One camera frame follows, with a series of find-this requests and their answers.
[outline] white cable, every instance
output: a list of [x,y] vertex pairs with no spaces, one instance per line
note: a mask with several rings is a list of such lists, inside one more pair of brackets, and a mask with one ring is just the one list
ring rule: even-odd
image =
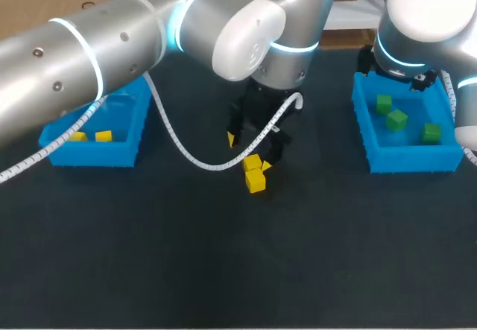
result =
[[[455,97],[454,87],[452,86],[452,80],[449,73],[442,71],[442,77],[444,79],[444,84],[446,85],[447,96],[449,97],[450,108],[452,111],[452,117],[455,121],[455,110],[457,109],[457,98]],[[472,150],[467,149],[466,147],[462,148],[464,150],[465,156],[469,159],[471,163],[477,166],[477,157]]]
[[298,110],[301,110],[303,108],[303,96],[300,93],[294,93],[290,98],[288,98],[285,103],[278,109],[278,111],[275,113],[274,117],[270,120],[270,122],[267,124],[265,129],[256,137],[256,139],[252,142],[252,144],[247,147],[247,149],[244,150],[243,153],[238,155],[235,159],[230,160],[229,162],[226,162],[222,165],[209,165],[204,162],[201,162],[194,158],[182,145],[182,143],[179,141],[177,138],[176,133],[172,129],[171,122],[169,121],[169,118],[167,114],[165,113],[164,106],[162,105],[162,101],[159,97],[159,94],[157,92],[156,86],[154,85],[154,82],[152,81],[151,76],[148,73],[144,74],[144,78],[148,82],[149,88],[151,88],[152,95],[154,97],[154,100],[156,101],[157,109],[159,109],[159,113],[161,115],[162,120],[164,121],[164,125],[167,128],[167,131],[169,132],[169,135],[172,138],[172,141],[176,144],[176,146],[179,148],[179,151],[194,165],[198,166],[199,168],[202,168],[204,170],[208,171],[224,171],[229,168],[232,168],[233,166],[239,164],[243,159],[245,159],[247,156],[249,156],[257,146],[263,141],[263,139],[268,135],[268,133],[272,130],[272,128],[275,126],[275,124],[279,121],[279,119],[282,117],[282,115],[286,112],[286,110],[293,104],[295,104],[295,108]]
[[27,159],[19,162],[12,168],[3,171],[0,173],[0,184],[12,179],[13,177],[21,174],[23,171],[31,168],[33,165],[37,164],[38,162],[42,161],[48,155],[56,151],[59,147],[65,144],[70,138],[73,136],[74,133],[79,131],[80,128],[85,125],[85,123],[91,119],[93,114],[98,110],[98,108],[104,103],[107,97],[102,97],[95,103],[93,103],[88,110],[81,116],[81,118],[76,121],[72,127],[70,127],[65,133],[63,133],[58,139],[54,140],[50,145],[44,147],[42,150],[38,151],[34,155],[28,157]]

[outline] screw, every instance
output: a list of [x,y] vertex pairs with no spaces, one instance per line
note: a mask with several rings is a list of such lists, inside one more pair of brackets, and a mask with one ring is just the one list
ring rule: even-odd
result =
[[35,48],[35,49],[33,50],[33,55],[34,55],[35,57],[41,58],[41,57],[43,57],[44,52],[43,52],[43,50],[42,50],[41,48]]
[[63,90],[63,83],[61,82],[54,82],[53,83],[53,90],[55,92],[61,92]]

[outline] yellow cube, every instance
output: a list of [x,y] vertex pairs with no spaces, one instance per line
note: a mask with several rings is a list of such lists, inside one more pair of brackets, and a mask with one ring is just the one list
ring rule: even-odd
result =
[[96,133],[96,142],[111,142],[113,140],[113,132],[111,130]]
[[245,173],[245,182],[251,194],[264,191],[267,188],[267,180],[262,170],[256,168]]
[[257,153],[244,159],[245,172],[255,170],[256,168],[262,168],[262,160]]
[[69,142],[87,142],[88,137],[86,136],[85,133],[77,131],[76,133],[73,134],[73,136],[68,141]]

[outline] blue light ring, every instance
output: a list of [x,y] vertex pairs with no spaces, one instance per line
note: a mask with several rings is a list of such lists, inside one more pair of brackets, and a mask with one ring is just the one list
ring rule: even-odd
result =
[[287,52],[287,53],[295,53],[295,54],[301,54],[301,53],[309,53],[313,52],[315,49],[318,48],[320,45],[320,42],[318,41],[314,45],[311,45],[309,47],[305,48],[294,48],[294,47],[287,47],[286,45],[280,45],[278,43],[272,42],[271,47],[278,49],[279,51]]
[[179,19],[177,20],[177,24],[176,24],[176,31],[175,31],[176,44],[177,44],[177,47],[178,47],[182,52],[184,52],[184,50],[183,50],[183,48],[182,48],[182,45],[180,44],[180,29],[182,28],[182,24],[183,24],[183,22],[184,22],[184,19],[186,18],[187,11],[188,11],[189,8],[192,6],[192,4],[194,3],[194,1],[195,1],[195,0],[187,0],[187,2],[184,4],[182,13],[180,14]]
[[381,43],[381,38],[379,38],[379,34],[378,34],[378,43],[379,43],[379,47],[381,47],[381,50],[382,52],[386,55],[387,58],[389,58],[390,60],[392,60],[393,62],[397,63],[397,64],[400,64],[401,66],[404,66],[404,67],[414,67],[414,68],[418,68],[418,67],[424,67],[425,64],[412,64],[412,63],[406,63],[406,62],[402,62],[400,60],[397,60],[396,58],[394,58],[393,56],[391,56],[388,51],[385,50],[384,46],[382,45]]

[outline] yellow block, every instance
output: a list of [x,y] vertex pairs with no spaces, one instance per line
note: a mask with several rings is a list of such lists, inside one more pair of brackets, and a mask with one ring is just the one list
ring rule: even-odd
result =
[[236,136],[227,131],[227,136],[229,138],[229,145],[230,147],[233,147],[233,141],[236,139]]
[[270,163],[267,161],[264,161],[262,165],[262,171],[267,171],[269,168],[271,168]]
[[111,130],[96,133],[96,142],[111,142],[113,140],[113,132]]
[[254,170],[256,168],[262,168],[262,160],[257,153],[255,155],[250,155],[246,157],[244,160],[245,172]]
[[69,142],[87,142],[88,137],[86,136],[85,133],[82,133],[80,131],[76,132],[73,134],[73,136],[68,140]]
[[262,170],[256,168],[245,173],[245,182],[251,194],[264,191],[267,188],[267,180]]

